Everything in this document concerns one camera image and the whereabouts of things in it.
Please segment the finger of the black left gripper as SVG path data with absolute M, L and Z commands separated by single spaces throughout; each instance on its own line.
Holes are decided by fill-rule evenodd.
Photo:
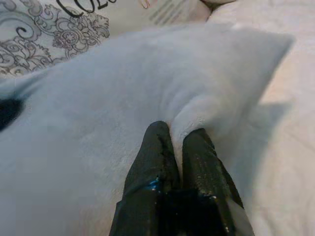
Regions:
M 23 112 L 24 100 L 22 99 L 1 99 L 0 100 L 0 131 L 9 127 Z

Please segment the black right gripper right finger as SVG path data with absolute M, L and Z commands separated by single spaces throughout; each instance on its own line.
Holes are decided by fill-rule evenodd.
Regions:
M 205 129 L 184 138 L 182 154 L 183 187 L 195 190 L 189 204 L 190 232 L 197 236 L 252 236 L 240 194 Z

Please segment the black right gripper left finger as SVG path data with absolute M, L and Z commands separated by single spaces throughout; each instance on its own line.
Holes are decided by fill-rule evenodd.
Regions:
M 180 177 L 168 125 L 150 124 L 126 176 L 117 202 L 111 236 L 168 236 L 166 196 L 179 189 Z

